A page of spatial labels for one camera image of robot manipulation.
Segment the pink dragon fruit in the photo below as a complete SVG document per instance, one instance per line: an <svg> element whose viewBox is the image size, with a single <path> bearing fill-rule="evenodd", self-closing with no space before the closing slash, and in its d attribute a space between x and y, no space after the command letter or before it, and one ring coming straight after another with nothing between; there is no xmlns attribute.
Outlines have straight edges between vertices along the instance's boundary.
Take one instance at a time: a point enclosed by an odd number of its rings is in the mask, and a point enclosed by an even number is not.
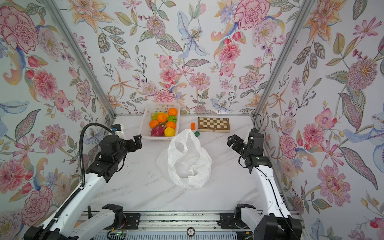
<svg viewBox="0 0 384 240"><path fill-rule="evenodd" d="M151 130L151 137L163 137L165 128L162 125L157 125Z"/></svg>

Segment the green pepper fruit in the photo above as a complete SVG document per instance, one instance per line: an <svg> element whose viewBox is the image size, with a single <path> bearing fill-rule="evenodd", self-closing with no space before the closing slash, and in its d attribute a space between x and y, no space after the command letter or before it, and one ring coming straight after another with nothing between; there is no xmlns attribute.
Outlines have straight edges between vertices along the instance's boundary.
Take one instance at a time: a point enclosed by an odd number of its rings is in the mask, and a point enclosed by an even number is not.
<svg viewBox="0 0 384 240"><path fill-rule="evenodd" d="M152 120L156 120L157 117L158 117L158 115L159 115L159 113L153 113L153 114L151 115L151 119L152 119Z"/></svg>

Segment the yellow lemon fruit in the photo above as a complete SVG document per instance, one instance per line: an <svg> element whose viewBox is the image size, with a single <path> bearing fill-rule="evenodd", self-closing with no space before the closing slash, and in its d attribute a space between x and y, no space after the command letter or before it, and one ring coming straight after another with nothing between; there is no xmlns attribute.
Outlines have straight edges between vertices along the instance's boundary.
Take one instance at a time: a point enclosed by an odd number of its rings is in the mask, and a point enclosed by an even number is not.
<svg viewBox="0 0 384 240"><path fill-rule="evenodd" d="M176 131L174 128L168 127L164 130L164 136L165 137L174 137L176 134Z"/></svg>

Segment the green apple fruit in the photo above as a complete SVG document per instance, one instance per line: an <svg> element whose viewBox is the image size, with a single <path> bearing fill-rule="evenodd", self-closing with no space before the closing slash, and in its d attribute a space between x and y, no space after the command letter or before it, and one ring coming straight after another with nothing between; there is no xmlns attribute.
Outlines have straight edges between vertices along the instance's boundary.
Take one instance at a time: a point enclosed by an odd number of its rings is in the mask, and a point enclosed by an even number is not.
<svg viewBox="0 0 384 240"><path fill-rule="evenodd" d="M177 117L173 115L169 115L167 121L177 123Z"/></svg>

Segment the white translucent plastic bag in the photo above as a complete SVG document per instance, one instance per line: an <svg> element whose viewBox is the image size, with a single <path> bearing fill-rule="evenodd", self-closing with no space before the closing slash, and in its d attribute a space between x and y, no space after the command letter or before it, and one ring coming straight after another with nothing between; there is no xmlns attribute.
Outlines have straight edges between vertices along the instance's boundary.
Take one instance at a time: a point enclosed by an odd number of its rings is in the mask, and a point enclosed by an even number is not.
<svg viewBox="0 0 384 240"><path fill-rule="evenodd" d="M184 189L200 189L211 176L213 160L192 130L173 137L157 158L162 176Z"/></svg>

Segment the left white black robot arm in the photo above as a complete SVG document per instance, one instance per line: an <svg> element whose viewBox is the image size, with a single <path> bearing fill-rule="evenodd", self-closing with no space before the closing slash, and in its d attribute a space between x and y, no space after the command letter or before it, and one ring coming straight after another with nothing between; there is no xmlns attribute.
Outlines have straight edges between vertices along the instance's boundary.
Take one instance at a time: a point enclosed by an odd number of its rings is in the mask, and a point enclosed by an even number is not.
<svg viewBox="0 0 384 240"><path fill-rule="evenodd" d="M117 229L127 222L122 206L107 204L95 216L75 226L94 196L120 171L119 164L124 163L127 154L142 148L142 136L124 140L108 135L99 146L100 152L87 168L85 179L52 217L27 230L25 240L90 240L105 228Z"/></svg>

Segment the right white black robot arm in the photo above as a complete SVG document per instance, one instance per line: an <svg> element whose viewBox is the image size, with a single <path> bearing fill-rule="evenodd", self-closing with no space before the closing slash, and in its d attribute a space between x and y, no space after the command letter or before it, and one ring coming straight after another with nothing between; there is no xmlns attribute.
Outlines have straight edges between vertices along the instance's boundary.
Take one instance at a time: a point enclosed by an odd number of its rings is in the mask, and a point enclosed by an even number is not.
<svg viewBox="0 0 384 240"><path fill-rule="evenodd" d="M246 140L237 135L228 137L227 145L237 152L241 167L256 180L262 200L262 209L253 205L237 204L234 224L253 232L254 240L299 240L303 226L287 209L274 178L272 162L264 156L264 135L251 129Z"/></svg>

